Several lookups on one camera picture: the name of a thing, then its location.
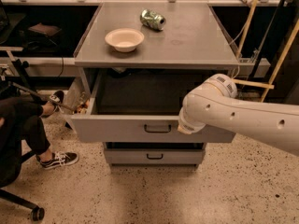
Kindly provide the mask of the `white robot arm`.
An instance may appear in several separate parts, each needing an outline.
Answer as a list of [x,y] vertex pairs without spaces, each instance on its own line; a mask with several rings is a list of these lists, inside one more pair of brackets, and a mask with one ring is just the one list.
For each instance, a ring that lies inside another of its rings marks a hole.
[[299,155],[299,106],[238,100],[237,87],[216,74],[185,95],[178,130],[197,133],[210,125]]

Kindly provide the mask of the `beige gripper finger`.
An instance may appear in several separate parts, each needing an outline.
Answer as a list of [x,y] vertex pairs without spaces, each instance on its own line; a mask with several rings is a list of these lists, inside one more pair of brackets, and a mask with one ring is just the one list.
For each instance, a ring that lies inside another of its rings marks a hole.
[[184,134],[191,134],[191,132],[185,130],[184,128],[182,128],[181,126],[178,126],[178,131]]

